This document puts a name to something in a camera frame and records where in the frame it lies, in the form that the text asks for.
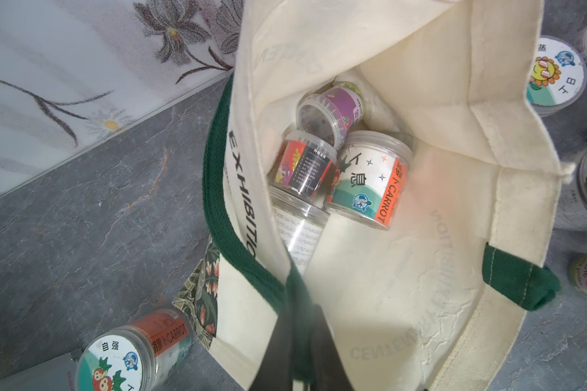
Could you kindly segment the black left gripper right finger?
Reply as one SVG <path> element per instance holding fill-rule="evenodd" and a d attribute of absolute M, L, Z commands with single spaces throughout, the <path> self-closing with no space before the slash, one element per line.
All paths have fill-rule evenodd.
<path fill-rule="evenodd" d="M 329 324 L 320 306 L 314 306 L 310 351 L 315 377 L 311 383 L 311 390 L 354 390 L 342 365 Z"/>

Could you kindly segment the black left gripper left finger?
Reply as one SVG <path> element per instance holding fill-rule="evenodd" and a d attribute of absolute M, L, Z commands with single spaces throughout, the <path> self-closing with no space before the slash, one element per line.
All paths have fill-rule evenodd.
<path fill-rule="evenodd" d="M 278 316 L 265 355 L 249 391 L 292 391 L 294 325 L 291 310 L 285 307 Z"/>

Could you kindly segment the red orange label seed jar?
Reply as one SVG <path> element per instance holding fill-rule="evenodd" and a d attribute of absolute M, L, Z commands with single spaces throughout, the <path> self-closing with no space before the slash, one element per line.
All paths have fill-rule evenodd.
<path fill-rule="evenodd" d="M 372 130 L 350 133 L 324 207 L 365 226 L 389 230 L 414 157 L 403 138 Z"/>

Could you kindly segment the white cartoon label seed jar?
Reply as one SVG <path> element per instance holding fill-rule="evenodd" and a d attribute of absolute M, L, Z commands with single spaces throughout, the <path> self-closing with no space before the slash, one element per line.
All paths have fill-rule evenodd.
<path fill-rule="evenodd" d="M 587 85 L 582 55 L 569 43 L 551 36 L 537 41 L 526 96 L 540 117 L 549 117 L 575 103 Z"/>

